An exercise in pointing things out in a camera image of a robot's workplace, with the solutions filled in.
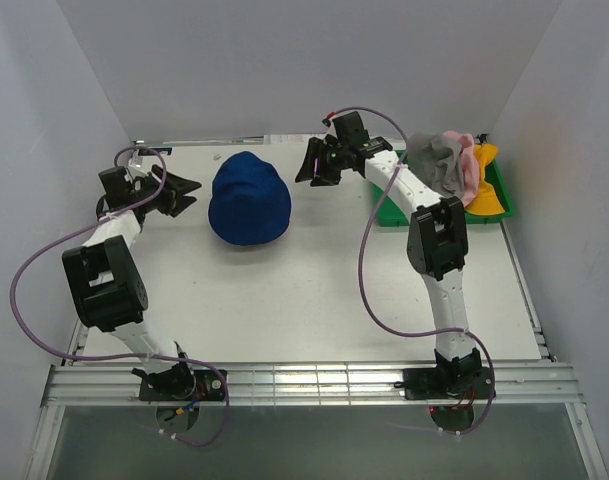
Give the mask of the blue bucket hat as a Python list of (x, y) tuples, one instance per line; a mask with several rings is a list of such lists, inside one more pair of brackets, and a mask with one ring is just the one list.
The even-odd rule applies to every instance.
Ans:
[(208, 221), (228, 244), (251, 247), (277, 240), (290, 225), (291, 211), (286, 183), (252, 152), (230, 156), (215, 174)]

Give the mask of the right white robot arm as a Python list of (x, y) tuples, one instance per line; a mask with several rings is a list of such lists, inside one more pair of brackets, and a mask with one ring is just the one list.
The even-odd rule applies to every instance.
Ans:
[(361, 108), (343, 108), (323, 120), (329, 131), (308, 142), (296, 182), (336, 186), (344, 171), (359, 173), (381, 189), (409, 223), (406, 254), (428, 291), (435, 364), (406, 369), (395, 388), (408, 400), (455, 398), (473, 391), (483, 371), (483, 347), (470, 331), (463, 294), (469, 250), (464, 206), (426, 186), (382, 137), (363, 125)]

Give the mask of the grey bucket hat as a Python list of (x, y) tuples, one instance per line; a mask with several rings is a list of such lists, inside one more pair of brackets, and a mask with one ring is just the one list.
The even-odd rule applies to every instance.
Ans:
[(444, 197), (463, 197), (460, 144), (444, 134), (415, 133), (407, 142), (407, 164), (427, 187)]

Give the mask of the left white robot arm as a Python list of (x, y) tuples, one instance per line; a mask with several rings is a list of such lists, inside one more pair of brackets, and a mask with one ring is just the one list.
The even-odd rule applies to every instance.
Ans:
[(119, 166), (99, 173), (104, 195), (96, 206), (102, 222), (83, 245), (62, 254), (78, 318), (119, 339), (143, 355), (134, 374), (156, 393), (185, 399), (196, 389), (196, 376), (182, 360), (179, 343), (145, 319), (148, 294), (130, 247), (142, 232), (145, 217), (157, 211), (177, 217), (196, 202), (201, 184), (154, 165), (147, 174)]

